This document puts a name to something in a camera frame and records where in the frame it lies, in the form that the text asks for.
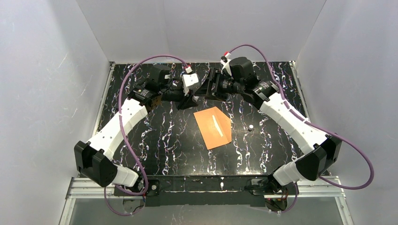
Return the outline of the orange envelope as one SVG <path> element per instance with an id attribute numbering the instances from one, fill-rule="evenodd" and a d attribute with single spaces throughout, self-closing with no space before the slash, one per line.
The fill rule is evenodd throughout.
<path id="1" fill-rule="evenodd" d="M 223 137 L 220 137 L 214 127 L 212 115 L 222 129 Z M 226 145 L 232 141 L 231 119 L 218 107 L 212 107 L 194 113 L 195 120 L 208 150 Z"/>

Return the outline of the tan letter paper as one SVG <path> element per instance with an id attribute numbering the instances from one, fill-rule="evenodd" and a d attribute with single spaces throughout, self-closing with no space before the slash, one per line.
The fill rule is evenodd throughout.
<path id="1" fill-rule="evenodd" d="M 219 124 L 218 124 L 218 122 L 217 122 L 217 119 L 216 119 L 215 115 L 212 115 L 212 119 L 213 119 L 213 122 L 214 122 L 214 127 L 215 127 L 216 130 L 218 131 L 220 137 L 223 137 L 222 129 L 220 128 L 220 126 L 219 126 Z"/>

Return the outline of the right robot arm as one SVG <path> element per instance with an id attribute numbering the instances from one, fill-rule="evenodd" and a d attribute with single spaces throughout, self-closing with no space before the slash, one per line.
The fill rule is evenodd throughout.
<path id="1" fill-rule="evenodd" d="M 270 80 L 259 80 L 252 62 L 246 57 L 221 59 L 222 69 L 211 68 L 195 96 L 225 101 L 239 94 L 260 112 L 276 122 L 293 138 L 303 155 L 280 166 L 268 181 L 282 187 L 299 180 L 317 180 L 338 158 L 341 140 L 307 124 L 304 118 L 281 96 L 281 89 Z"/>

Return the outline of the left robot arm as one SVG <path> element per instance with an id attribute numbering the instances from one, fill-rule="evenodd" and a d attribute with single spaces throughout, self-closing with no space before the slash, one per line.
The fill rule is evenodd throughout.
<path id="1" fill-rule="evenodd" d="M 110 184 L 133 187 L 139 174 L 115 165 L 112 162 L 115 151 L 134 126 L 162 101 L 175 102 L 179 110 L 198 105 L 194 98 L 194 91 L 200 86 L 198 75 L 190 67 L 185 71 L 180 78 L 173 78 L 171 68 L 154 65 L 149 76 L 128 94 L 121 112 L 88 141 L 75 144 L 77 170 L 100 187 Z"/>

